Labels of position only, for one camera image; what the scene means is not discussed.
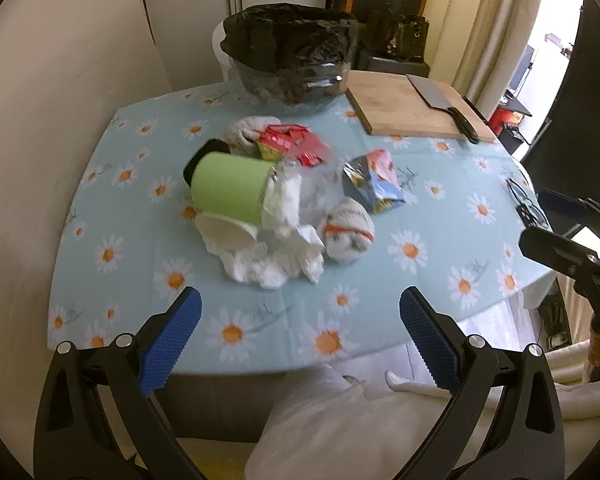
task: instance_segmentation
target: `eyeglasses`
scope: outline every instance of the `eyeglasses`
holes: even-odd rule
[[[508,178],[506,183],[513,198],[518,202],[516,211],[518,212],[522,223],[525,225],[525,228],[539,226],[544,229],[549,229],[550,226],[547,217],[542,210],[534,204],[533,200],[529,198],[529,195],[526,194],[526,191],[522,186],[512,178]]]

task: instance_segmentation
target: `black garbage bag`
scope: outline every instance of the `black garbage bag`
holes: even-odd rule
[[[229,56],[261,72],[349,63],[358,20],[348,12],[294,4],[248,7],[224,20],[220,44]]]

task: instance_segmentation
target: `person's hand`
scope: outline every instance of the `person's hand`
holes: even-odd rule
[[[590,329],[589,339],[589,355],[587,356],[588,361],[595,367],[600,366],[600,334],[593,332]]]

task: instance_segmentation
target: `table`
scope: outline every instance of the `table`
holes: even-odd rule
[[[253,99],[227,83],[116,113],[62,234],[49,348],[64,339],[100,346],[135,333],[192,285],[203,315],[175,372],[280,372],[408,341],[398,315],[407,286],[460,320],[549,275],[517,248],[522,222],[503,180],[524,178],[499,142],[370,137],[342,96],[320,114],[281,119],[307,124],[339,163],[388,149],[410,204],[373,216],[371,250],[350,266],[327,262],[316,285],[299,277],[267,291],[232,282],[194,227],[182,169],[206,140],[257,113]]]

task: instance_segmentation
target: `metal screw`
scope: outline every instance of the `metal screw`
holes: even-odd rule
[[[121,334],[116,338],[116,346],[125,348],[133,342],[134,338],[131,334]]]
[[[487,342],[480,335],[471,335],[469,336],[469,344],[474,348],[482,348]]]
[[[62,341],[57,347],[56,351],[59,354],[66,354],[69,350],[71,350],[71,343],[68,341]]]
[[[540,357],[542,355],[542,349],[536,344],[529,345],[529,353],[531,355],[535,355],[536,357]]]

